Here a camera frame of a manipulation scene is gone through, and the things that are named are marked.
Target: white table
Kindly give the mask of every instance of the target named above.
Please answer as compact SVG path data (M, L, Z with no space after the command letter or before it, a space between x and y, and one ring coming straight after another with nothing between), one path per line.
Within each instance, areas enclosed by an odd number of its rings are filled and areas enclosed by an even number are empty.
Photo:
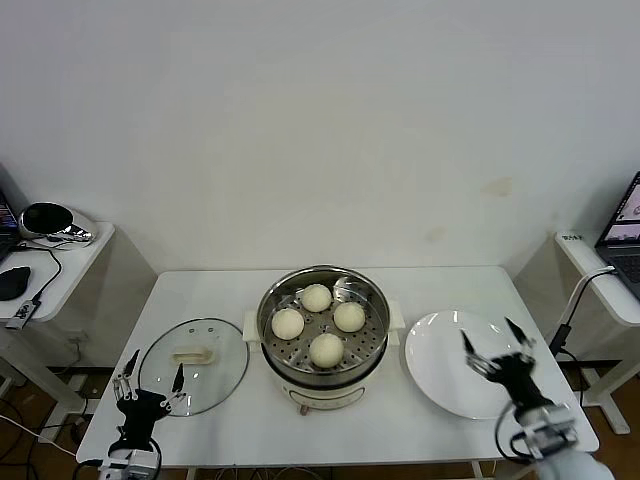
M594 249L597 240L597 232L569 231L556 234L556 242L580 275L607 265ZM640 326L640 302L619 278L615 275L603 275L594 278L590 285L614 320L626 327ZM584 392L583 405L600 407L612 430L618 435L630 433L631 429L611 394L638 372L640 350L636 350L602 378L593 368L582 369L582 375L589 384L589 389Z
M538 341L535 380L577 419L579 448L594 451L598 438L580 409L533 319L506 272L499 267L359 269L397 300L409 328L429 312L451 308L506 315ZM162 274L116 367L178 323L202 317L242 327L264 292L285 271L169 272ZM402 333L404 344L406 331ZM346 408L298 414L272 380L262 354L252 353L247 373L222 404L191 418L167 417L154 438L166 467L336 465L443 462L500 457L494 421L457 417L431 402L407 373L403 348L390 347L364 397ZM123 415L108 388L77 453L104 458ZM513 434L509 419L505 432Z
M42 304L25 328L37 328L54 318L62 309L84 274L113 235L114 227L112 224L99 222L97 225L98 235L90 245L75 250L54 250L56 258L62 264L62 272L42 294ZM6 323L25 300L32 298L57 270L56 263L48 253L25 251L11 253L0 264L0 271L21 266L31 267L27 291L15 300L0 302L0 323ZM31 351L28 345L21 340L20 335L20 331L6 330L0 325L0 357L58 402L47 421L47 425L63 423L69 413L80 413L84 409L85 400L76 391L82 387L86 375L74 375L69 384L65 384L38 360L37 353ZM55 337L55 329L49 329L49 335ZM61 343L64 342L62 336L58 340ZM5 382L2 391L5 391L8 385L10 383ZM87 405L87 412L91 413L95 407L95 402L90 402ZM44 431L44 435L55 438L58 430L57 428L48 428Z

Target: steamed bun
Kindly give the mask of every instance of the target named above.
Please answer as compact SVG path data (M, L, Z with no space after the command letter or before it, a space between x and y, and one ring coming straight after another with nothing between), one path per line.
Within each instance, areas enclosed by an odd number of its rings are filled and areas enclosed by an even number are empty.
M329 308L333 296L324 285L309 285L302 291L302 306L310 312L321 312Z
M309 347L311 361L320 368L335 367L342 361L343 355L342 340L332 333L317 336Z
M356 302L341 303L333 312L333 321L343 332L357 332L364 326L364 308Z
M273 334L282 340L291 340L302 333L304 319L296 310L285 308L276 312L271 319Z

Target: computer mouse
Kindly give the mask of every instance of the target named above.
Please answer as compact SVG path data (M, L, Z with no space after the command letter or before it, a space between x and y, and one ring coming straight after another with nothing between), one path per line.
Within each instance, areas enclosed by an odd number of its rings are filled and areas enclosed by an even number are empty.
M27 290L31 269L17 267L0 273L0 301L18 298Z

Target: white plate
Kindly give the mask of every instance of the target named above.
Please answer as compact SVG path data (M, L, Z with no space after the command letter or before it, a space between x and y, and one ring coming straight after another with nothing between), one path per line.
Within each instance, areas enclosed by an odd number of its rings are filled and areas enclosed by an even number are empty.
M452 310L432 313L407 336L405 356L411 376L425 395L456 415L497 418L509 400L507 392L467 365L460 330L487 358L520 350L504 318L490 320Z

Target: keyboard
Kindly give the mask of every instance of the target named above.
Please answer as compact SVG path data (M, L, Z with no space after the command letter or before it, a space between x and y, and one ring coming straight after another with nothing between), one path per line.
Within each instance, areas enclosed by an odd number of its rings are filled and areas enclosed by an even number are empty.
M631 281L640 283L640 255L611 257L611 263Z

